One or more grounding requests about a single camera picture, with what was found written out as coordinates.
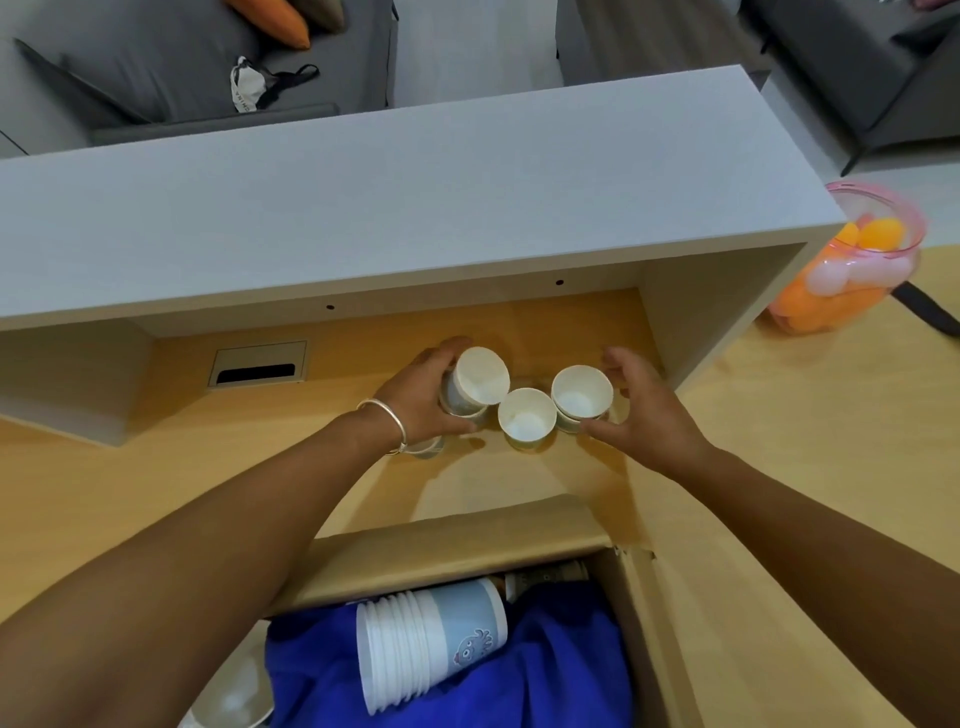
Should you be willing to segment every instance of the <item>pink plastic container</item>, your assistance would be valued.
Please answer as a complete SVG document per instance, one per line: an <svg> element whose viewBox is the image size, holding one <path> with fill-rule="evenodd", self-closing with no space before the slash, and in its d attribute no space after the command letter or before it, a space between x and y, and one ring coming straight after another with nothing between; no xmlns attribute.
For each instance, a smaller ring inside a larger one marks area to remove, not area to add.
<svg viewBox="0 0 960 728"><path fill-rule="evenodd" d="M926 221L888 189L832 182L827 190L850 223L769 306L790 333L842 327L909 279L920 263Z"/></svg>

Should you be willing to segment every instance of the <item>forearm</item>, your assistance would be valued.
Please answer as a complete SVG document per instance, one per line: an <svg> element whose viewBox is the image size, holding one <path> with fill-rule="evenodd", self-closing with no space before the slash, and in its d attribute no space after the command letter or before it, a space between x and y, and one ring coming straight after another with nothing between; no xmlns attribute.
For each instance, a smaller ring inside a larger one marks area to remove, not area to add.
<svg viewBox="0 0 960 728"><path fill-rule="evenodd" d="M176 725L350 486L398 442L375 409L198 497L0 626L4 725ZM75 669L79 655L88 668ZM58 701L29 695L55 685Z"/></svg>
<svg viewBox="0 0 960 728"><path fill-rule="evenodd" d="M727 452L677 479L908 718L960 715L960 574Z"/></svg>

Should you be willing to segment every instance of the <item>sofa armrest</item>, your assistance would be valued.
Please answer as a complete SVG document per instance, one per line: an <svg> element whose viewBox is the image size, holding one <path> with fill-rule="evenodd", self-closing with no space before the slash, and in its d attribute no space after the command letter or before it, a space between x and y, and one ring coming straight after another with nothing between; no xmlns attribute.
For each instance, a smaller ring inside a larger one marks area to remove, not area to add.
<svg viewBox="0 0 960 728"><path fill-rule="evenodd" d="M866 140L879 147L960 136L960 27L954 28L906 83Z"/></svg>
<svg viewBox="0 0 960 728"><path fill-rule="evenodd" d="M217 119L199 121L180 121L170 124L131 124L126 127L98 129L90 134L90 142L95 147L108 144L124 144L130 141L162 139L168 136L184 134L225 132L231 129L247 129L265 124L285 124L288 121L321 119L340 114L340 107L333 102L313 104L299 109L265 109L250 113L237 113L234 116L222 116Z"/></svg>

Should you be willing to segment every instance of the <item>left hand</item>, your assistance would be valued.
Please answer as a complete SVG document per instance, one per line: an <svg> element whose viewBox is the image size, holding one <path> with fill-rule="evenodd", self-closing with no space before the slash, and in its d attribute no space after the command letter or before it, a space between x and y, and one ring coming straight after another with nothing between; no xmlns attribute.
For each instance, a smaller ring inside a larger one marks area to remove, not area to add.
<svg viewBox="0 0 960 728"><path fill-rule="evenodd" d="M444 372L472 343L467 336L454 336L436 348L420 352L373 395L390 406L403 422L407 445L439 435L476 432L476 425L470 420L449 415L440 407L440 384Z"/></svg>

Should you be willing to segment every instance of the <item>hand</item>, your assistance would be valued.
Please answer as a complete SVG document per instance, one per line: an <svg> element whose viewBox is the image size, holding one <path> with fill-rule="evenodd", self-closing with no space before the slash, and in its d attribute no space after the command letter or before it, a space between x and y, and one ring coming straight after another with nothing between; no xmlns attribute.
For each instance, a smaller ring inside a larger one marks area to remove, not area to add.
<svg viewBox="0 0 960 728"><path fill-rule="evenodd" d="M584 420L581 430L674 480L714 451L650 362L623 347L608 347L603 360L614 386L626 387L620 392L630 399L630 415L620 425Z"/></svg>
<svg viewBox="0 0 960 728"><path fill-rule="evenodd" d="M407 430L407 445L438 435L476 432L476 425L470 420L448 415L440 407L440 383L444 372L472 343L466 336L454 336L435 349L420 352L373 395L389 405L400 418Z"/></svg>

